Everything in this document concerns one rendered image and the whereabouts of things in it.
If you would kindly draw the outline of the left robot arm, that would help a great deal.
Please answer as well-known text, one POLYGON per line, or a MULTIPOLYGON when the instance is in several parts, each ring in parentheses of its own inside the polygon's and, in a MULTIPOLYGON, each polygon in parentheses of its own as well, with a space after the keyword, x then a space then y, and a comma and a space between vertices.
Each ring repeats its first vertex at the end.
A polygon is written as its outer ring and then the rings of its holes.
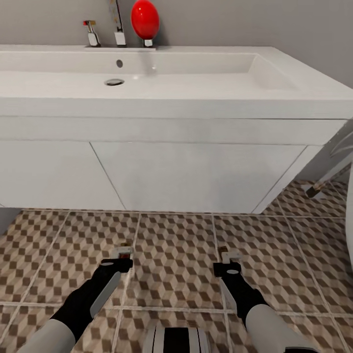
POLYGON ((128 273, 133 260, 120 254, 133 254, 134 247, 113 247, 111 259, 80 288, 73 291, 60 309, 15 353, 71 353, 79 338, 128 273))

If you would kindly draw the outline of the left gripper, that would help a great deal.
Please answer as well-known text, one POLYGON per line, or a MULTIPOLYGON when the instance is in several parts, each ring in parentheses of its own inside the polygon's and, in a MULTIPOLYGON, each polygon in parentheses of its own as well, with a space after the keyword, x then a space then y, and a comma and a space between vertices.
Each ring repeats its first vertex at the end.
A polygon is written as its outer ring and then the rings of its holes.
POLYGON ((101 263, 108 261, 116 261, 120 267, 120 273, 128 273, 129 268, 132 268, 133 260, 130 258, 104 259, 101 263))

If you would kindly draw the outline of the mousetrap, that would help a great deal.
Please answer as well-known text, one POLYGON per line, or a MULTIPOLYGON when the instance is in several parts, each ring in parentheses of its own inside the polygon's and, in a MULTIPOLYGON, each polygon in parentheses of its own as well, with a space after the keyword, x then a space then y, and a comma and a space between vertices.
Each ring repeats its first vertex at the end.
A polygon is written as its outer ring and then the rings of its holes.
MULTIPOLYGON (((226 246, 219 247, 219 248, 217 248, 217 250, 218 250, 219 256, 220 256, 221 261, 222 261, 222 260, 223 260, 223 258, 222 258, 222 252, 228 252, 227 247, 226 247, 226 246)), ((230 262, 233 262, 232 259, 229 259, 229 261, 230 261, 230 262)))
MULTIPOLYGON (((121 243, 121 247, 131 247, 131 242, 129 243, 121 243)), ((120 254, 120 258, 130 258, 130 254, 120 254)))

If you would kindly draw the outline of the robot trunk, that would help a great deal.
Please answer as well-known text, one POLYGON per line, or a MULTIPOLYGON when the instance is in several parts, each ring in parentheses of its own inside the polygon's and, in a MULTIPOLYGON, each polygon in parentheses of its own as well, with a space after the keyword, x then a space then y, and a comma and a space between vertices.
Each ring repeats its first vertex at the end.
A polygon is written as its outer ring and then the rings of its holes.
POLYGON ((204 328, 149 328, 142 353, 211 353, 204 328))

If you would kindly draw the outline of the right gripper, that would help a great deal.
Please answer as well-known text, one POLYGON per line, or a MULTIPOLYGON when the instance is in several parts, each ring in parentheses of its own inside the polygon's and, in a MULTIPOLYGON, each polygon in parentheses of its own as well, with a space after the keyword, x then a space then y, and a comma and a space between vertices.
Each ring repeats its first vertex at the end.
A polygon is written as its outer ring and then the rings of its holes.
POLYGON ((214 269, 215 277, 222 277, 223 276, 223 270, 225 268, 235 268, 238 271, 240 270, 240 266, 239 266, 238 262, 231 262, 231 263, 228 263, 228 264, 224 264, 222 262, 213 263, 213 269, 214 269))

